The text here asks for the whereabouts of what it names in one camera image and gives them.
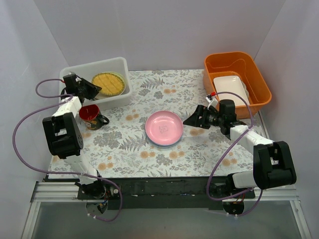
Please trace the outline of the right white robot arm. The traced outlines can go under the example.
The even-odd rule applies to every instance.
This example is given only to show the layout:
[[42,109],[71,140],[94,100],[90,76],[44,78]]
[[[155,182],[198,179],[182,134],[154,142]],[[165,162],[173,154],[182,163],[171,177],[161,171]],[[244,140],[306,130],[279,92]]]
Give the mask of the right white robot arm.
[[244,189],[258,187],[265,190],[296,183],[297,175],[288,144],[262,137],[238,120],[232,100],[221,100],[218,109],[198,105],[183,124],[202,129],[219,127],[234,145],[240,144],[252,154],[252,170],[227,176],[225,191],[229,197],[239,197]]

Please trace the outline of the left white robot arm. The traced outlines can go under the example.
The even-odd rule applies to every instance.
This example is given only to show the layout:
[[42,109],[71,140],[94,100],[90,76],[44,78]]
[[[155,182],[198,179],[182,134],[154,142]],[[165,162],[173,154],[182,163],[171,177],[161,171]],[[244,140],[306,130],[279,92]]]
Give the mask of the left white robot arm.
[[83,106],[85,99],[94,99],[101,87],[75,73],[63,76],[61,82],[65,84],[60,95],[62,104],[56,113],[42,121],[49,151],[77,173],[79,182],[76,185],[84,194],[95,199],[105,198],[107,189],[101,175],[81,152],[84,142],[76,121],[76,117],[80,116],[90,130],[109,124],[109,119],[101,115],[97,105]]

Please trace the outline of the pink round plate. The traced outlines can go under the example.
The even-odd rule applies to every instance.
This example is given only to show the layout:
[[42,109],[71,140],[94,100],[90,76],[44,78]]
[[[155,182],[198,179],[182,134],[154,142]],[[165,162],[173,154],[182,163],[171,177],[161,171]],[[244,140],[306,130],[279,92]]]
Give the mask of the pink round plate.
[[145,131],[152,141],[162,144],[174,143],[183,135],[183,123],[173,112],[158,111],[148,117]]

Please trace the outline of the light blue round plate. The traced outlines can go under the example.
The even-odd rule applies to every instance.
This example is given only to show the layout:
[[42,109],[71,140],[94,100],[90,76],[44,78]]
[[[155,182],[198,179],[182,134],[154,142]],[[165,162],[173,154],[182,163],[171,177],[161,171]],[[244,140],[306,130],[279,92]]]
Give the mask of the light blue round plate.
[[155,144],[155,145],[158,145],[158,146],[161,146],[161,147],[168,147],[168,146],[173,146],[173,145],[179,143],[179,142],[181,141],[181,138],[180,138],[178,141],[174,142],[174,143],[167,143],[167,144],[157,143],[157,142],[155,142],[155,141],[152,141],[152,140],[149,139],[149,138],[148,138],[148,140],[149,140],[151,143]]

